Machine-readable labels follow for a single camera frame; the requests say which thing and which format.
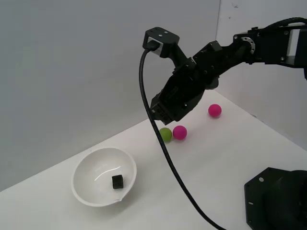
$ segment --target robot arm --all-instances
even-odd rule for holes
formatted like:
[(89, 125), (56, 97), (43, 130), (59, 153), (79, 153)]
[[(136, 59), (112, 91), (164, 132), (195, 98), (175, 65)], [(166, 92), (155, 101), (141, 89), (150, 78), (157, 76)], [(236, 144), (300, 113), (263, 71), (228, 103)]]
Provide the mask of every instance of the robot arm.
[[(304, 23), (289, 26), (290, 23)], [(295, 56), (288, 56), (293, 30), (300, 30)], [(154, 51), (161, 58), (170, 58), (175, 69), (165, 87), (151, 102), (155, 120), (165, 125), (181, 120), (200, 101), (205, 90), (215, 89), (218, 79), (228, 69), (246, 62), (262, 62), (303, 68), (307, 77), (307, 19), (291, 18), (266, 28), (252, 28), (236, 34), (229, 46), (210, 42), (193, 58), (187, 58), (178, 46), (179, 37), (160, 27), (146, 31), (143, 47), (151, 40), (160, 44)]]

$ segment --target pink ball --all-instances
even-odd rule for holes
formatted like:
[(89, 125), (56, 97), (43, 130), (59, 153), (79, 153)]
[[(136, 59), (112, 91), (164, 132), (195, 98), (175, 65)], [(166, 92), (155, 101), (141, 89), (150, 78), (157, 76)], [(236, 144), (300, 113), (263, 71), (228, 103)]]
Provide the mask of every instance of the pink ball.
[(177, 140), (183, 140), (184, 138), (186, 138), (187, 134), (188, 134), (188, 131), (183, 126), (176, 126), (173, 130), (173, 136)]
[(212, 104), (209, 106), (208, 113), (212, 117), (218, 117), (222, 113), (222, 108), (218, 104)]

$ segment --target black cable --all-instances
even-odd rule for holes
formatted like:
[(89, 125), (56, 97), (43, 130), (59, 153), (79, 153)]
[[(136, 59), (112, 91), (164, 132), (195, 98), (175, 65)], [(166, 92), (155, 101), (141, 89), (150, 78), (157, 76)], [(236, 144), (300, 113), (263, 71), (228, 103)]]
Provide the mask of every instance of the black cable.
[(201, 208), (198, 206), (198, 204), (196, 203), (196, 201), (194, 200), (194, 198), (192, 197), (192, 195), (190, 194), (190, 192), (188, 191), (188, 189), (186, 188), (186, 186), (184, 185), (182, 179), (180, 178), (173, 162), (172, 159), (170, 158), (168, 151), (166, 149), (165, 143), (163, 142), (163, 139), (161, 137), (161, 134), (159, 132), (159, 129), (154, 121), (154, 117), (152, 115), (152, 111), (150, 110), (149, 104), (147, 102), (147, 98), (146, 98), (146, 94), (145, 94), (145, 89), (144, 89), (144, 83), (143, 83), (143, 68), (144, 68), (144, 62), (145, 62), (145, 58), (146, 55), (150, 52), (150, 51), (154, 51), (156, 50), (160, 45), (155, 42), (155, 43), (150, 43), (148, 44), (148, 48), (144, 50), (142, 57), (141, 57), (141, 61), (140, 61), (140, 67), (139, 67), (139, 83), (140, 83), (140, 90), (141, 90), (141, 95), (142, 95), (142, 100), (145, 106), (145, 110), (146, 113), (148, 115), (148, 118), (150, 120), (150, 123), (153, 126), (154, 132), (157, 135), (158, 141), (161, 145), (162, 151), (165, 155), (165, 158), (167, 160), (167, 163), (169, 165), (169, 167), (171, 168), (175, 178), (177, 179), (180, 187), (182, 188), (183, 192), (187, 195), (188, 199), (190, 200), (190, 202), (193, 204), (193, 206), (195, 207), (195, 209), (198, 211), (198, 213), (209, 223), (211, 224), (213, 227), (215, 227), (218, 230), (226, 230), (222, 227), (220, 227), (218, 224), (216, 224), (213, 220), (211, 220), (202, 210)]

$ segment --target table surface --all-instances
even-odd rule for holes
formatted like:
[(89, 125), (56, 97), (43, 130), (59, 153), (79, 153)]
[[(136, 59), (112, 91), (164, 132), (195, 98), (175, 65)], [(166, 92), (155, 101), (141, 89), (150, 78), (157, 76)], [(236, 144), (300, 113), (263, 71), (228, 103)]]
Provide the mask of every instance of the table surface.
[[(210, 104), (223, 114), (210, 118)], [(249, 230), (243, 185), (267, 167), (307, 170), (307, 152), (215, 91), (178, 123), (186, 140), (167, 148), (203, 211), (228, 230)], [(117, 147), (135, 159), (130, 193), (108, 207), (88, 207), (71, 192), (74, 168), (87, 154)], [(2, 230), (210, 230), (172, 175), (148, 120), (0, 193)]]

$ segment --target gray wall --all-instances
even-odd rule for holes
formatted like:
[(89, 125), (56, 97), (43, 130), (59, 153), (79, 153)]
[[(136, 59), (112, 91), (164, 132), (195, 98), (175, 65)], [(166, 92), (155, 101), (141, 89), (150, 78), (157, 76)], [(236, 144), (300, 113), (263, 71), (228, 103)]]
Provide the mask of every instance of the gray wall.
[[(306, 18), (306, 9), (306, 0), (222, 0), (217, 39), (229, 44), (251, 27)], [(307, 150), (307, 81), (301, 69), (241, 64), (221, 76), (217, 91)]]
[[(145, 119), (137, 76), (145, 30), (171, 30), (191, 56), (215, 39), (219, 3), (2, 0), (0, 190)], [(172, 70), (148, 57), (149, 97)]]

